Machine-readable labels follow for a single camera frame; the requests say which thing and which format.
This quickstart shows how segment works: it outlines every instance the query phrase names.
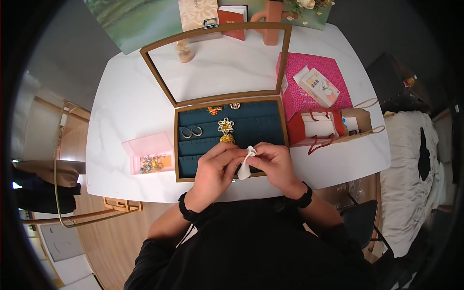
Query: wrist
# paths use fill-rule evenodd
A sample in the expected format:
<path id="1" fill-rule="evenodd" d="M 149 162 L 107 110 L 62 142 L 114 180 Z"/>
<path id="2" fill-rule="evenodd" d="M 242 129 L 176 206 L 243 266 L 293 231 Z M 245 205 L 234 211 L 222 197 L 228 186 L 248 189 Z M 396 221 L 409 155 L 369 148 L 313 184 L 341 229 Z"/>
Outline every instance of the wrist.
<path id="1" fill-rule="evenodd" d="M 207 208 L 211 202 L 203 200 L 201 195 L 198 194 L 198 191 L 192 187 L 185 195 L 184 204 L 186 209 L 200 213 Z"/>
<path id="2" fill-rule="evenodd" d="M 308 187 L 299 180 L 295 180 L 285 187 L 283 194 L 293 200 L 300 199 L 308 190 Z"/>

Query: orange vase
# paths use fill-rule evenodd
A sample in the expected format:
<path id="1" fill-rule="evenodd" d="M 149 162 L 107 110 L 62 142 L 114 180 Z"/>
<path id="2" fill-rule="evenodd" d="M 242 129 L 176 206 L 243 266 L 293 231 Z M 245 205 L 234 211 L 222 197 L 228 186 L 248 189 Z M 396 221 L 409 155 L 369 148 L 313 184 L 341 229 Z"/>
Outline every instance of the orange vase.
<path id="1" fill-rule="evenodd" d="M 264 19 L 266 22 L 280 22 L 280 19 L 290 16 L 288 11 L 283 11 L 284 3 L 280 1 L 267 0 L 264 5 L 264 10 L 256 12 L 250 21 L 256 22 Z M 298 18 L 298 14 L 293 14 L 294 19 Z M 277 45 L 279 40 L 278 29 L 255 29 L 263 35 L 264 45 Z"/>

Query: hand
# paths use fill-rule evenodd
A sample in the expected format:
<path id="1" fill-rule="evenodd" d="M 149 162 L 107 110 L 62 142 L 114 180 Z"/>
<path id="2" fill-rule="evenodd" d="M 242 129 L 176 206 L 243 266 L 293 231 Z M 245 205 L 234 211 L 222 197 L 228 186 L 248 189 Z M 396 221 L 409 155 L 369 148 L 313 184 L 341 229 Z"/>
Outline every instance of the hand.
<path id="1" fill-rule="evenodd" d="M 185 196 L 186 209 L 200 213 L 212 204 L 232 183 L 235 170 L 246 154 L 246 149 L 220 142 L 201 156 L 195 184 Z"/>
<path id="2" fill-rule="evenodd" d="M 287 147 L 260 142 L 255 147 L 256 156 L 250 156 L 246 163 L 263 170 L 269 182 L 291 199 L 299 199 L 307 187 L 293 171 L 290 152 Z"/>

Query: pink box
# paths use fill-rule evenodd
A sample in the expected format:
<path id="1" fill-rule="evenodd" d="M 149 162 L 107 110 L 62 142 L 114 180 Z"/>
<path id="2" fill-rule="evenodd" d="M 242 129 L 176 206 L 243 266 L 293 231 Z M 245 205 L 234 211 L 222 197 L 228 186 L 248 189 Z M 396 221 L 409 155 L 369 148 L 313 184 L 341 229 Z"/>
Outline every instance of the pink box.
<path id="1" fill-rule="evenodd" d="M 279 60 L 277 61 L 276 73 L 279 71 L 279 63 L 280 55 Z M 308 95 L 308 93 L 300 88 L 293 79 L 293 76 L 306 65 L 309 70 L 316 68 L 340 91 L 340 94 L 338 95 L 335 103 L 332 105 L 332 108 L 346 109 L 353 107 L 342 73 L 333 58 L 289 52 L 287 55 L 287 65 L 285 66 L 285 73 L 281 88 L 286 121 L 289 121 L 294 114 L 301 110 L 321 107 Z"/>
<path id="2" fill-rule="evenodd" d="M 125 141 L 122 142 L 121 145 L 130 156 L 129 168 L 131 175 L 143 174 L 139 171 L 142 167 L 140 157 L 147 155 L 166 155 L 165 158 L 169 158 L 168 156 L 171 156 L 171 166 L 165 166 L 160 171 L 153 171 L 150 173 L 174 170 L 174 148 L 169 141 L 166 132 Z"/>

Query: black wristband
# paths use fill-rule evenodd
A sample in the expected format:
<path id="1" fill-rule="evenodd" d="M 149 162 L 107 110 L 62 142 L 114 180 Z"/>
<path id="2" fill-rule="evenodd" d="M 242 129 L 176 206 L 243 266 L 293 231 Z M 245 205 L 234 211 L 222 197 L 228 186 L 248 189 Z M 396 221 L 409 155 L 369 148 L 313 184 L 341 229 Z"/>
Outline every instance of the black wristband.
<path id="1" fill-rule="evenodd" d="M 305 192 L 305 194 L 303 194 L 302 197 L 295 200 L 295 204 L 299 208 L 307 207 L 311 203 L 311 201 L 312 201 L 311 197 L 313 196 L 313 190 L 306 184 L 306 182 L 302 181 L 302 183 L 304 183 L 306 185 L 308 190 Z"/>
<path id="2" fill-rule="evenodd" d="M 185 207 L 185 195 L 187 193 L 184 193 L 179 197 L 179 210 L 181 214 L 184 216 L 185 220 L 188 220 L 191 223 L 195 223 L 198 218 L 200 217 L 201 213 L 196 213 L 193 210 L 187 209 Z"/>

